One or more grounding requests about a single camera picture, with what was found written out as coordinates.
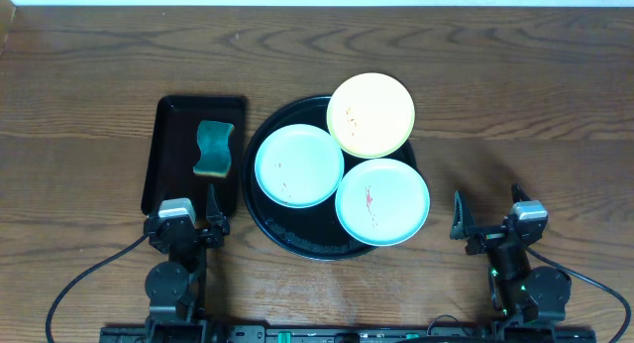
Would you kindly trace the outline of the yellow plate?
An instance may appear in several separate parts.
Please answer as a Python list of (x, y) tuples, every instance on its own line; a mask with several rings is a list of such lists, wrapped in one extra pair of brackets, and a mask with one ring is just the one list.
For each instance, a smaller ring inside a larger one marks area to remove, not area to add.
[(375, 159), (400, 148), (415, 122), (415, 105), (406, 87), (382, 73), (367, 72), (344, 81), (331, 96), (328, 132), (355, 157)]

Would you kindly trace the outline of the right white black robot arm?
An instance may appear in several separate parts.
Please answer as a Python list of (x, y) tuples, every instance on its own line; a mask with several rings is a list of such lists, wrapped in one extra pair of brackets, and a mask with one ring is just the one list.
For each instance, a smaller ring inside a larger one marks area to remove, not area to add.
[(549, 214), (517, 184), (511, 186), (513, 204), (499, 225), (478, 226), (466, 198), (456, 192), (450, 238), (467, 242), (468, 255), (486, 255), (491, 300), (512, 324), (554, 324), (566, 318), (572, 280), (552, 266), (533, 268), (530, 246), (539, 241)]

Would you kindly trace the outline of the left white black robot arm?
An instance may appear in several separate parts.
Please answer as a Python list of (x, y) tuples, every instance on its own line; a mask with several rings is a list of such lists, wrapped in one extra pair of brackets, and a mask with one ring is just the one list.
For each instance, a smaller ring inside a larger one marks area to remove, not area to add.
[(152, 247), (167, 255), (145, 281), (150, 320), (160, 324), (189, 324), (205, 317), (207, 251), (224, 245), (230, 233), (215, 187), (209, 185), (206, 225), (196, 226), (196, 212), (186, 197), (167, 199), (144, 222)]

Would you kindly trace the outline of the green yellow sponge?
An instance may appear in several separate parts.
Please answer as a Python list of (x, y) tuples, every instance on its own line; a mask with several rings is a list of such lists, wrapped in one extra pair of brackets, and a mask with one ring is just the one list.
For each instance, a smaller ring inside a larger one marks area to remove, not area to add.
[(200, 158), (193, 172), (200, 176), (227, 177), (232, 165), (230, 138), (235, 129), (231, 123), (203, 120), (200, 122), (196, 143)]

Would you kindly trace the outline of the light green plate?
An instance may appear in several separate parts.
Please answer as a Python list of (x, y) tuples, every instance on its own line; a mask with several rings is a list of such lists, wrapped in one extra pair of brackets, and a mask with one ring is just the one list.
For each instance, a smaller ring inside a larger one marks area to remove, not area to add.
[(346, 173), (335, 196), (342, 227), (354, 239), (375, 247), (393, 246), (424, 225), (431, 196), (420, 173), (393, 159), (374, 159)]
[(343, 178), (345, 160), (337, 142), (312, 125), (281, 127), (260, 145), (254, 173), (263, 193), (289, 208), (308, 208), (328, 199)]

